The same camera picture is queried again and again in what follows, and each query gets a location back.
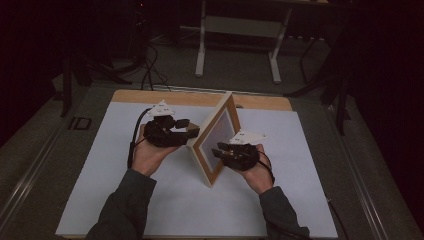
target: hand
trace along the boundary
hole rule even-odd
[[[156,172],[165,157],[179,147],[162,148],[150,144],[143,137],[144,127],[144,124],[140,126],[140,134],[136,143],[142,142],[134,148],[134,158],[131,168],[150,177]]]
[[[258,144],[255,147],[260,152],[259,153],[260,161],[265,163],[265,165],[267,165],[268,167],[270,167],[271,163],[269,162],[268,158],[265,157],[265,155],[263,154],[265,153],[263,145]],[[256,163],[256,165],[249,170],[246,170],[246,171],[236,170],[236,172],[240,173],[243,176],[243,178],[246,180],[250,188],[252,188],[257,194],[261,194],[265,192],[266,190],[272,188],[272,186],[274,185],[272,183],[272,178],[268,170],[264,166],[262,166],[260,163]]]

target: metal stand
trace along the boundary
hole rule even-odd
[[[272,78],[275,84],[281,83],[278,69],[277,55],[287,29],[292,9],[286,12],[283,22],[257,21],[248,19],[236,19],[206,15],[206,0],[202,1],[202,17],[200,21],[200,46],[197,54],[196,77],[203,76],[205,64],[205,35],[208,32],[219,32],[228,34],[240,34],[258,37],[276,38],[274,50],[269,52]]]

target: white board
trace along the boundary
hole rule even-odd
[[[85,236],[125,171],[139,114],[148,104],[114,103],[107,110],[56,234]],[[200,125],[211,107],[172,106],[175,119]],[[296,112],[238,109],[243,129],[268,135],[261,142],[281,186],[311,237],[337,232]],[[142,122],[151,120],[145,117]],[[224,168],[212,188],[186,147],[172,153],[152,175],[158,183],[149,205],[145,237],[264,237],[256,193]]]

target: dark background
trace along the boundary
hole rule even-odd
[[[106,64],[111,57],[132,57],[133,3],[2,1],[0,146],[55,94],[50,80],[62,72],[70,45]],[[178,39],[179,25],[199,24],[199,1],[145,4],[143,14],[149,24],[171,38]],[[353,63],[348,91],[423,231],[424,7],[418,1],[359,4],[364,6],[350,19],[342,38],[346,55],[338,57],[345,56]],[[320,16],[313,10],[295,12],[291,34],[313,36]]]

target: wooden edge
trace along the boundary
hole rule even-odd
[[[160,92],[120,89],[115,92],[112,102],[151,103],[164,100],[170,105],[214,107],[224,94],[195,92]],[[233,94],[237,107],[247,109],[292,111],[290,101],[284,97]]]
[[[195,159],[198,161],[199,166],[201,167],[202,172],[206,175],[206,178],[209,183],[209,187],[215,183],[215,180],[218,178],[218,175],[224,168],[224,165],[221,161],[218,162],[217,166],[211,171],[209,169],[209,165],[207,164],[207,160],[205,156],[203,156],[202,151],[200,150],[200,146],[206,140],[206,137],[213,130],[216,122],[220,119],[222,114],[227,110],[232,129],[235,133],[240,130],[240,121],[238,119],[237,110],[234,104],[234,100],[232,98],[231,92],[228,92],[222,97],[218,105],[215,107],[215,110],[208,116],[204,123],[202,123],[201,132],[199,137],[193,140],[189,145],[192,148]]]

